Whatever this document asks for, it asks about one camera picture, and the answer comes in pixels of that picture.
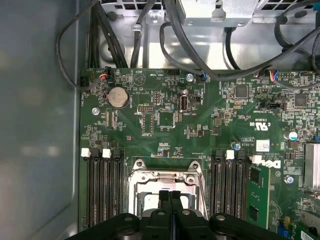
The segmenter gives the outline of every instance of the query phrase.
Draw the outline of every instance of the white slot latch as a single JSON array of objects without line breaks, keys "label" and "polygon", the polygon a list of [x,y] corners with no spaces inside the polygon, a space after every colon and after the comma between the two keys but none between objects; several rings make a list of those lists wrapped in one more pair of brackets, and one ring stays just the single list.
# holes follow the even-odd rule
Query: white slot latch
[{"label": "white slot latch", "polygon": [[225,152],[225,159],[226,160],[233,160],[235,159],[235,151],[234,150],[227,150]]},{"label": "white slot latch", "polygon": [[81,157],[83,158],[90,158],[91,152],[89,148],[83,147],[81,148]]},{"label": "white slot latch", "polygon": [[107,149],[106,148],[102,149],[102,157],[104,159],[109,159],[111,157],[111,150],[108,149],[108,148]]}]

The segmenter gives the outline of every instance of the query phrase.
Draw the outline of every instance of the blue capacitor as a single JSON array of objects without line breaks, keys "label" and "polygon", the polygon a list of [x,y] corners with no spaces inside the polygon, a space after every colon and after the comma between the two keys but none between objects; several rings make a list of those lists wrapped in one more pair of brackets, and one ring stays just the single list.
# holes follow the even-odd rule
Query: blue capacitor
[{"label": "blue capacitor", "polygon": [[241,149],[241,144],[237,141],[231,143],[231,148],[235,151],[239,151]]}]

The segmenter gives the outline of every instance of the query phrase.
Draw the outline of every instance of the gray metal panel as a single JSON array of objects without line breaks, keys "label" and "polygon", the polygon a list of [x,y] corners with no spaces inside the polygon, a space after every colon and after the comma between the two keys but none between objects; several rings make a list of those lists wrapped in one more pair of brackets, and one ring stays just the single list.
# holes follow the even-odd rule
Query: gray metal panel
[{"label": "gray metal panel", "polygon": [[[62,240],[77,231],[78,98],[55,55],[57,32],[77,8],[77,0],[0,1],[2,240]],[[62,39],[72,77],[84,66],[86,32],[86,24],[74,26]]]}]

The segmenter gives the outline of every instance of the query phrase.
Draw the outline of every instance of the white label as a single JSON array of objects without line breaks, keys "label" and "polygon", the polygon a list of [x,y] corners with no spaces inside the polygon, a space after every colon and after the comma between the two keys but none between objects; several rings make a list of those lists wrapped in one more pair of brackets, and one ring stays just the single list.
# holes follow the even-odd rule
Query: white label
[{"label": "white label", "polygon": [[270,151],[270,140],[257,140],[255,143],[255,151],[269,152]]},{"label": "white label", "polygon": [[304,231],[301,231],[301,239],[302,240],[313,240],[313,238],[310,237],[308,234],[306,234]]}]

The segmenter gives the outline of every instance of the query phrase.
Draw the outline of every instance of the cable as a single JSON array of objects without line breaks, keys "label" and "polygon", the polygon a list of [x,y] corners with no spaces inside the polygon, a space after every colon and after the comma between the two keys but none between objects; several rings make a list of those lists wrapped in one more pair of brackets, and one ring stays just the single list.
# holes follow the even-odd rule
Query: cable
[{"label": "cable", "polygon": [[312,62],[313,69],[316,71],[317,74],[320,75],[320,68],[317,66],[317,63],[316,63],[316,54],[317,54],[317,48],[318,48],[319,42],[320,42],[320,34],[318,34],[315,37],[315,40],[313,42],[311,62]]},{"label": "cable", "polygon": [[236,60],[234,59],[232,52],[231,52],[231,35],[232,35],[232,32],[236,29],[237,29],[236,27],[225,27],[224,28],[224,31],[225,31],[225,52],[226,52],[226,56],[231,64],[231,66],[233,67],[233,69],[240,70],[240,67],[236,63]]},{"label": "cable", "polygon": [[272,59],[261,63],[257,66],[251,67],[246,70],[239,71],[237,73],[233,74],[216,74],[214,73],[200,58],[200,56],[197,54],[193,46],[190,44],[182,26],[178,18],[176,6],[171,0],[164,0],[164,5],[166,12],[169,16],[169,19],[171,21],[171,25],[173,28],[174,33],[176,34],[182,48],[186,52],[186,54],[190,57],[190,59],[198,65],[202,70],[206,72],[207,75],[211,77],[212,80],[216,81],[231,81],[235,80],[237,78],[243,78],[247,75],[253,74],[255,72],[258,72],[262,69],[267,68],[269,65],[273,65],[286,57],[288,57],[291,53],[296,51],[300,46],[308,42],[310,39],[314,38],[316,35],[320,34],[320,28],[316,28],[310,33],[308,33],[306,36],[304,36],[301,40],[299,40],[296,44],[294,44],[292,47],[288,48],[287,51],[284,51],[280,53],[278,56],[273,57]]},{"label": "cable", "polygon": [[109,19],[108,19],[107,15],[106,15],[106,12],[105,12],[104,8],[99,3],[99,4],[94,6],[94,10],[96,12],[98,20],[100,19],[99,20],[99,25],[100,25],[100,27],[101,27],[101,29],[103,31],[103,34],[104,34],[106,40],[107,40],[107,36],[106,36],[107,33],[108,33],[108,37],[110,37],[109,38],[110,41],[111,41],[110,45],[109,45],[108,40],[107,40],[110,52],[111,52],[111,48],[114,48],[116,50],[117,56],[119,58],[119,62],[121,63],[120,64],[121,66],[119,66],[119,67],[117,66],[117,68],[128,68],[128,64],[126,62],[125,55],[122,52],[122,49],[121,49],[120,43],[118,41],[118,38],[117,38],[115,32],[113,31],[111,25],[110,25]]},{"label": "cable", "polygon": [[[285,19],[286,15],[289,11],[292,11],[292,10],[295,10],[297,8],[301,8],[304,6],[308,6],[310,4],[314,4],[318,1],[319,0],[305,0],[305,1],[297,2],[296,4],[289,7],[286,11],[284,11],[279,16],[279,18],[276,20],[275,25],[274,25],[274,36],[275,36],[275,39],[277,40],[277,42],[279,43],[279,45],[281,47],[283,47],[283,51],[286,51],[288,48],[292,47],[293,44],[291,42],[289,42],[281,32],[280,24],[281,24],[282,20]],[[305,55],[309,61],[311,60],[311,55],[306,50],[299,48],[295,52],[298,54],[301,54],[301,55]]]},{"label": "cable", "polygon": [[[145,17],[147,13],[152,9],[152,7],[155,5],[157,0],[149,0],[146,5],[144,6],[141,14],[139,15],[136,24],[142,25],[143,21],[145,20]],[[133,43],[133,51],[131,56],[131,62],[130,62],[130,68],[136,68],[138,64],[139,59],[139,52],[140,52],[140,46],[141,46],[141,32],[135,31],[134,32],[134,43]]]},{"label": "cable", "polygon": [[62,72],[62,75],[64,76],[64,78],[68,81],[68,83],[73,86],[75,89],[82,91],[82,92],[86,92],[89,91],[91,89],[93,89],[98,82],[100,81],[99,78],[97,78],[96,80],[94,80],[94,82],[90,85],[90,86],[78,86],[77,84],[75,84],[71,78],[69,77],[64,63],[62,61],[62,57],[61,57],[61,48],[60,48],[60,42],[61,42],[61,38],[63,36],[63,34],[65,33],[65,31],[75,22],[77,22],[86,12],[88,12],[97,2],[99,2],[98,0],[92,0],[92,2],[82,11],[80,11],[74,18],[72,18],[63,28],[62,30],[58,33],[58,36],[56,37],[56,42],[55,42],[55,52],[56,52],[56,56],[57,56],[57,60],[58,60],[58,65],[60,67],[60,70]]},{"label": "cable", "polygon": [[170,22],[165,22],[164,24],[161,25],[160,27],[160,32],[159,32],[159,37],[160,37],[160,47],[161,47],[161,51],[164,55],[164,57],[170,62],[172,63],[175,67],[177,67],[178,69],[182,69],[185,70],[189,73],[193,73],[193,74],[197,74],[197,75],[201,75],[203,72],[201,70],[195,70],[192,69],[190,67],[184,66],[182,64],[180,64],[179,62],[177,62],[176,60],[174,60],[170,54],[167,52],[166,48],[165,48],[165,27],[171,26]]}]

